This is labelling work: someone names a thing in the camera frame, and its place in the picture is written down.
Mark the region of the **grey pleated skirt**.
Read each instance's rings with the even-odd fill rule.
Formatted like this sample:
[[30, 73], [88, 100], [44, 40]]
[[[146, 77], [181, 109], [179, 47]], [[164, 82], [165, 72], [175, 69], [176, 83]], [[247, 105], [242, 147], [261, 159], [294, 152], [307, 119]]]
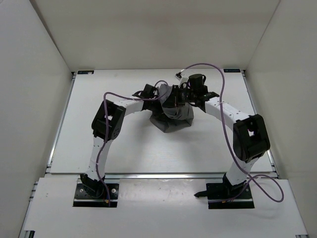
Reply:
[[[162, 84], [158, 88], [159, 96], [162, 96]], [[163, 108], [162, 97], [159, 99], [161, 109], [158, 112], [152, 112], [151, 123], [164, 133], [171, 133], [192, 125], [194, 119], [193, 107], [185, 104], [182, 107]]]

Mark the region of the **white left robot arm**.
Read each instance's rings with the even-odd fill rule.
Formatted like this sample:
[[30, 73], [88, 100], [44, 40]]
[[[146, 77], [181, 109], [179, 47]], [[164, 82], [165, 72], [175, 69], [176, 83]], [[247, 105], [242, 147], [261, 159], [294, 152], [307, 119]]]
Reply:
[[84, 190], [93, 198], [106, 195], [110, 200], [110, 191], [105, 183], [105, 165], [112, 142], [118, 137], [123, 120], [129, 114], [147, 110], [152, 102], [164, 96], [158, 88], [147, 84], [143, 91], [131, 97], [105, 92], [103, 101], [93, 119], [93, 149], [85, 173], [80, 175]]

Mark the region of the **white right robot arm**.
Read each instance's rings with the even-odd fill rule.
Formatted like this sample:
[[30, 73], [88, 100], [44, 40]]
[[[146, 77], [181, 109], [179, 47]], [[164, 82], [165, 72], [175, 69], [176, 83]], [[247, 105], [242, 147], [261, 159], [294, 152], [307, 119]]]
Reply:
[[164, 113], [174, 119], [189, 119], [193, 107], [221, 121], [223, 129], [231, 129], [229, 151], [233, 163], [223, 176], [222, 194], [234, 198], [244, 186], [255, 162], [270, 149], [264, 119], [261, 115], [246, 114], [224, 102], [205, 85], [206, 76], [193, 74], [180, 85], [162, 84], [158, 91]]

